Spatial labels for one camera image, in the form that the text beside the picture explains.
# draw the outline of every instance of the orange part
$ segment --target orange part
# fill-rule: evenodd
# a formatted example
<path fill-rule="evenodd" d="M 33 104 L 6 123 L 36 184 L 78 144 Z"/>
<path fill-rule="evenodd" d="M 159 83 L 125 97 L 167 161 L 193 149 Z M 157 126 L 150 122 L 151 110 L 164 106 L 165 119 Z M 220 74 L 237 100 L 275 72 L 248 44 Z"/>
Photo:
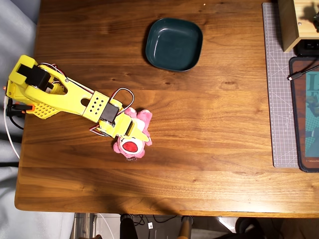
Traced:
<path fill-rule="evenodd" d="M 28 105 L 28 106 L 32 106 L 32 109 L 30 109 L 30 110 L 27 110 L 27 111 L 30 111 L 30 112 L 32 112 L 32 111 L 34 111 L 35 110 L 35 106 L 34 105 Z"/>

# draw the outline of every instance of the gray fabric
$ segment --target gray fabric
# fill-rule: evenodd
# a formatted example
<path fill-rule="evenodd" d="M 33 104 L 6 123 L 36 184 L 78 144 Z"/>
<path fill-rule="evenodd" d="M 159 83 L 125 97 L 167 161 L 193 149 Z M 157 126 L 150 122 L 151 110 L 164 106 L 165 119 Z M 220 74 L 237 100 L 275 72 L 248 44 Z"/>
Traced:
<path fill-rule="evenodd" d="M 19 57 L 33 55 L 39 4 L 39 0 L 0 0 L 1 88 Z M 0 89 L 0 163 L 18 162 L 4 128 L 3 98 L 4 91 Z M 23 120 L 14 119 L 23 126 Z M 20 153 L 22 130 L 8 118 L 7 124 Z M 74 213 L 25 212 L 15 208 L 16 177 L 17 168 L 0 167 L 0 239 L 69 239 Z"/>
<path fill-rule="evenodd" d="M 0 0 L 0 85 L 5 86 L 8 76 L 22 54 L 33 55 L 36 25 L 14 3 Z M 10 147 L 3 121 L 4 91 L 0 90 L 0 161 L 18 161 Z M 23 126 L 23 121 L 14 118 Z M 7 119 L 9 132 L 15 142 L 18 153 L 22 130 Z"/>
<path fill-rule="evenodd" d="M 17 168 L 0 174 L 0 239 L 69 239 L 74 213 L 17 210 L 14 206 Z"/>
<path fill-rule="evenodd" d="M 41 0 L 11 0 L 34 23 L 38 22 Z"/>

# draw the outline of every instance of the white cable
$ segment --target white cable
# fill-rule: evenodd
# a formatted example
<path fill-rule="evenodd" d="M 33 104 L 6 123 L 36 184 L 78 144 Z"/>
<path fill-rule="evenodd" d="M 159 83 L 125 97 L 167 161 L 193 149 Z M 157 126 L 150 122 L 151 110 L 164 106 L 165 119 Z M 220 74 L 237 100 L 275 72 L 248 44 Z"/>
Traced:
<path fill-rule="evenodd" d="M 132 101 L 131 101 L 131 103 L 130 103 L 128 106 L 126 106 L 124 109 L 122 109 L 120 112 L 118 112 L 117 116 L 120 115 L 121 113 L 123 113 L 124 111 L 126 111 L 126 110 L 133 104 L 133 102 L 134 102 L 134 94 L 133 94 L 132 91 L 130 91 L 130 90 L 127 89 L 127 88 L 119 88 L 119 89 L 117 89 L 117 90 L 112 94 L 112 96 L 110 97 L 109 102 L 115 97 L 115 95 L 116 95 L 120 90 L 125 90 L 125 91 L 130 92 L 130 94 L 132 95 Z"/>
<path fill-rule="evenodd" d="M 84 90 L 87 90 L 87 91 L 90 92 L 91 94 L 94 94 L 94 91 L 91 90 L 90 88 L 88 88 L 88 87 L 86 87 L 86 86 L 83 86 L 82 84 L 80 84 L 80 83 L 78 83 L 78 82 L 76 82 L 76 81 L 74 81 L 74 80 L 72 80 L 72 79 L 70 79 L 70 78 L 68 78 L 68 77 L 67 77 L 67 79 L 68 79 L 69 81 L 71 81 L 73 84 L 78 85 L 79 87 L 82 87 Z"/>
<path fill-rule="evenodd" d="M 46 62 L 42 62 L 42 63 L 40 63 L 38 66 L 40 66 L 40 65 L 50 66 L 50 67 L 52 67 L 55 71 L 59 72 L 61 75 L 64 75 L 64 73 L 63 73 L 60 69 L 58 69 L 57 67 L 53 66 L 52 64 L 49 64 L 49 63 L 46 63 Z"/>
<path fill-rule="evenodd" d="M 5 115 L 5 110 L 6 110 L 6 107 L 8 106 L 8 101 L 9 101 L 9 97 L 8 96 L 5 96 L 4 97 L 4 101 L 3 101 L 3 119 L 4 119 L 4 126 L 5 126 L 5 130 L 6 130 L 6 133 L 8 135 L 8 138 L 9 138 L 9 141 L 10 141 L 10 144 L 12 146 L 12 149 L 14 150 L 16 156 L 18 157 L 18 159 L 20 159 L 20 156 L 18 154 L 18 152 L 16 151 L 14 145 L 13 145 L 13 142 L 11 140 L 11 136 L 10 136 L 10 133 L 9 133 L 9 129 L 8 129 L 8 125 L 6 124 L 6 115 Z"/>
<path fill-rule="evenodd" d="M 105 220 L 105 218 L 104 218 L 104 216 L 103 216 L 102 214 L 100 214 L 100 213 L 98 213 L 98 214 L 99 214 L 99 215 L 103 218 L 103 220 L 105 221 L 106 225 L 108 226 L 108 228 L 109 228 L 109 230 L 110 230 L 110 233 L 111 233 L 111 235 L 112 235 L 112 238 L 114 239 L 113 233 L 112 233 L 112 231 L 111 231 L 111 229 L 110 229 L 110 226 L 109 226 L 108 222 Z"/>

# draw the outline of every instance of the wood grain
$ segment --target wood grain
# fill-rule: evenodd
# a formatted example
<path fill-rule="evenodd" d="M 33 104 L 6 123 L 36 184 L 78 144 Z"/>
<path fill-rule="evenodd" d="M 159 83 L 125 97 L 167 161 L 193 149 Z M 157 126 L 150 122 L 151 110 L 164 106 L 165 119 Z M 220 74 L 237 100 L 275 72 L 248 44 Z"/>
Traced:
<path fill-rule="evenodd" d="M 319 174 L 274 168 L 261 0 L 43 0 L 38 62 L 110 95 L 127 87 L 154 115 L 138 161 L 112 151 L 92 122 L 66 113 L 25 122 L 21 210 L 317 217 Z M 150 25 L 195 22 L 204 40 L 188 72 L 145 59 Z M 129 102 L 127 95 L 117 99 Z"/>

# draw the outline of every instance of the mouse pad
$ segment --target mouse pad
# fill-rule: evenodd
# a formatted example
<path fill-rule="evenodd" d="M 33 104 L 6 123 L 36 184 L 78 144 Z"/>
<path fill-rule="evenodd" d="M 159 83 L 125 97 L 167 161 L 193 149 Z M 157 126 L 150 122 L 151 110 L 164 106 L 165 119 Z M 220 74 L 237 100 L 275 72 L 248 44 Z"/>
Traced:
<path fill-rule="evenodd" d="M 318 65 L 317 58 L 294 57 L 290 74 Z M 305 172 L 319 172 L 319 68 L 292 80 L 298 164 Z"/>

